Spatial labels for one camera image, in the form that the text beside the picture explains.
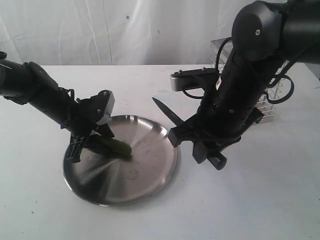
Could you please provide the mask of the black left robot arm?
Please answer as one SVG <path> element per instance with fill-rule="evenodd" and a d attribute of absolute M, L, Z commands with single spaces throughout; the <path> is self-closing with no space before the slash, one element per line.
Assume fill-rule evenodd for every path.
<path fill-rule="evenodd" d="M 65 159 L 80 162 L 80 155 L 92 132 L 106 138 L 114 134 L 108 125 L 115 98 L 102 90 L 90 98 L 76 98 L 75 90 L 66 89 L 50 77 L 37 63 L 19 64 L 0 53 L 0 95 L 18 105 L 30 104 L 61 129 L 70 132 Z"/>

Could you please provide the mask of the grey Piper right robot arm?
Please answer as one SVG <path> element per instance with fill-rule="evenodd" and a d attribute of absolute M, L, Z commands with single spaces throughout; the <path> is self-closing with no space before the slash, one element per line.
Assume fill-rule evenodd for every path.
<path fill-rule="evenodd" d="M 320 3 L 257 0 L 243 7 L 233 22 L 231 53 L 223 70 L 217 68 L 177 71 L 171 75 L 174 91 L 201 88 L 204 95 L 196 114 L 170 129 L 176 147 L 193 143 L 198 163 L 209 160 L 217 169 L 226 162 L 222 151 L 263 114 L 257 102 L 297 62 L 320 61 Z"/>

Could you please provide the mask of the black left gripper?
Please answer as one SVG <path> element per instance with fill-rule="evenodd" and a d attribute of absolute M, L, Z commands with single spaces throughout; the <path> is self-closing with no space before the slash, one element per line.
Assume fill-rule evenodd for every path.
<path fill-rule="evenodd" d="M 92 131 L 105 138 L 115 137 L 107 123 L 97 125 L 94 122 L 94 99 L 95 97 L 84 98 L 77 102 L 71 97 L 65 97 L 59 102 L 60 128 L 72 133 L 66 149 L 66 160 L 71 163 L 81 161 L 82 149 Z"/>

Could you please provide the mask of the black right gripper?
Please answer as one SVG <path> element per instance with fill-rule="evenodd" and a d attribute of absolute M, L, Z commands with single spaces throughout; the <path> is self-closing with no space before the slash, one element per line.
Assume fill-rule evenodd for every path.
<path fill-rule="evenodd" d="M 232 144 L 263 118 L 257 100 L 203 99 L 196 114 L 188 120 L 175 120 L 168 139 L 173 147 L 193 142 L 192 156 L 198 164 L 215 158 L 221 144 Z"/>

